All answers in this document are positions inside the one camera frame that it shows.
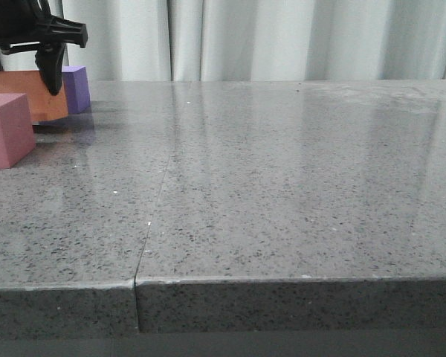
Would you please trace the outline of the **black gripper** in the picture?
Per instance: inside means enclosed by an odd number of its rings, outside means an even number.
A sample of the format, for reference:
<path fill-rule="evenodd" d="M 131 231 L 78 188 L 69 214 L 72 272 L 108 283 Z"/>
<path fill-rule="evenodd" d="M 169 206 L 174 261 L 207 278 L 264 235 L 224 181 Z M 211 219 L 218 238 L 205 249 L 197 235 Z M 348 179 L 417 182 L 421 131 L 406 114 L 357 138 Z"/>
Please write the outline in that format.
<path fill-rule="evenodd" d="M 87 41 L 86 26 L 53 15 L 47 1 L 0 0 L 1 52 L 36 51 L 40 77 L 53 96 L 62 88 L 65 46 L 75 44 L 84 48 Z M 1 60 L 0 71 L 3 71 Z"/>

